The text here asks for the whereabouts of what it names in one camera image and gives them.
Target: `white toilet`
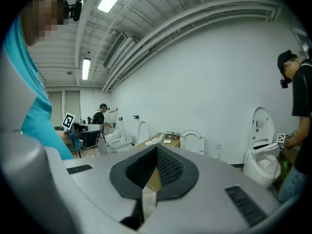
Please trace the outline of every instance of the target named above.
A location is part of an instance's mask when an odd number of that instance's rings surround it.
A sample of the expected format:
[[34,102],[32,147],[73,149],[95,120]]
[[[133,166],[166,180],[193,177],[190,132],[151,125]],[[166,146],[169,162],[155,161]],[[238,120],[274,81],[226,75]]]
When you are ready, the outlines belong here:
[[137,127],[137,143],[140,144],[150,138],[150,128],[145,121],[141,121]]
[[205,135],[195,130],[187,130],[181,135],[180,148],[193,153],[205,155]]
[[279,149],[272,143],[274,124],[265,108],[257,107],[250,129],[249,147],[244,161],[243,173],[258,184],[268,188],[280,176],[281,167],[276,157],[269,152]]
[[110,143],[112,143],[114,140],[118,138],[120,138],[120,131],[118,129],[115,129],[115,131],[113,131],[111,134],[108,134],[105,137],[105,141],[109,145]]
[[122,127],[120,134],[121,138],[118,138],[109,144],[114,152],[127,151],[132,147],[132,134],[130,132],[126,132],[124,127]]

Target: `teal shirt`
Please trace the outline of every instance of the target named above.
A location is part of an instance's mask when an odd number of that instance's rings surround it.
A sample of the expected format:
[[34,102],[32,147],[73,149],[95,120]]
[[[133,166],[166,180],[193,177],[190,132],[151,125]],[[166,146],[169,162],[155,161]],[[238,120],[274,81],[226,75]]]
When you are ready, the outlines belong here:
[[3,46],[16,70],[37,95],[22,125],[23,134],[36,138],[43,146],[54,147],[58,150],[61,159],[74,158],[51,123],[52,106],[38,76],[38,68],[31,60],[25,46],[19,16],[7,32]]

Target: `person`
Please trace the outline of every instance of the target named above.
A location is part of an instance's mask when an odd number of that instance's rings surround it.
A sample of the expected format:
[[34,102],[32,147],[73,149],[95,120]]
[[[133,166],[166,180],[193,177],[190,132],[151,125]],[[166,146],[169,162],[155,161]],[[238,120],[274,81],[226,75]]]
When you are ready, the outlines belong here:
[[290,50],[280,54],[277,66],[285,83],[292,82],[292,115],[299,117],[299,127],[293,137],[286,139],[285,148],[301,145],[301,150],[286,177],[277,199],[286,202],[302,193],[310,175],[312,151],[311,111],[312,111],[312,62],[300,60]]
[[[112,127],[111,125],[104,124],[104,113],[107,111],[107,105],[101,104],[99,106],[99,109],[93,114],[93,124],[101,124],[103,127]],[[112,114],[114,112],[118,111],[118,108],[115,110],[110,111],[109,113]]]
[[68,0],[30,0],[8,30],[3,50],[30,89],[37,95],[21,127],[24,135],[34,137],[43,146],[54,147],[62,159],[73,158],[67,132],[55,131],[50,121],[52,106],[32,61],[28,48],[50,36],[58,25],[67,24]]

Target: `ceiling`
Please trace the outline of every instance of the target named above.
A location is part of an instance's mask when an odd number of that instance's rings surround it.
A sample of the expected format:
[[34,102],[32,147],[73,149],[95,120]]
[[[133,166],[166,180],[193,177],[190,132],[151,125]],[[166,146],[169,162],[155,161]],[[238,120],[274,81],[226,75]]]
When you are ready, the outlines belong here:
[[[278,0],[118,0],[109,13],[97,9],[100,1],[84,0],[78,22],[70,20],[30,48],[45,86],[111,91],[157,51],[203,25],[238,17],[271,21],[281,12]],[[134,43],[114,70],[108,69],[104,61],[121,32],[131,33]],[[81,76],[84,57],[91,59],[88,80]]]

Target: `open toilet lid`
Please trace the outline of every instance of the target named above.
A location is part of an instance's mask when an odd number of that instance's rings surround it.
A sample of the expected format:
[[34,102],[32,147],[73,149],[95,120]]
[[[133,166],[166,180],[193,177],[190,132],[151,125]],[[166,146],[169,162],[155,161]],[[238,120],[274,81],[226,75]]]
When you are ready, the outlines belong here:
[[195,130],[187,130],[181,135],[181,148],[204,154],[204,135]]
[[257,107],[252,122],[252,147],[269,145],[274,135],[274,124],[264,107]]
[[137,139],[141,143],[150,138],[150,129],[145,121],[141,121],[137,129]]

